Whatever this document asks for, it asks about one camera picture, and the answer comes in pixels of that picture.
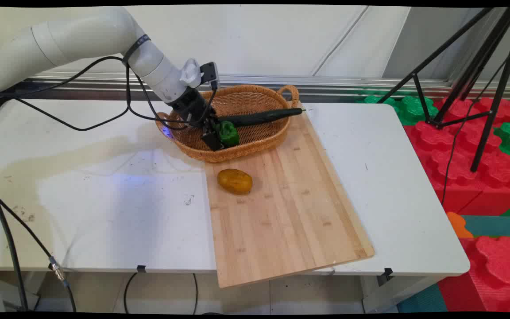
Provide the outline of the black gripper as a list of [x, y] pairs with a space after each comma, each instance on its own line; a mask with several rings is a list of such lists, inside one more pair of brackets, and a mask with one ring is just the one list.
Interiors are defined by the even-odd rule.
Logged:
[[186, 88], [178, 99], [167, 105], [172, 108], [182, 120], [166, 121], [166, 127], [173, 130], [184, 130], [186, 127], [202, 129], [201, 140], [215, 152], [224, 148], [217, 131], [221, 128], [219, 119], [211, 107], [217, 88], [212, 88], [209, 101], [206, 101], [197, 89]]

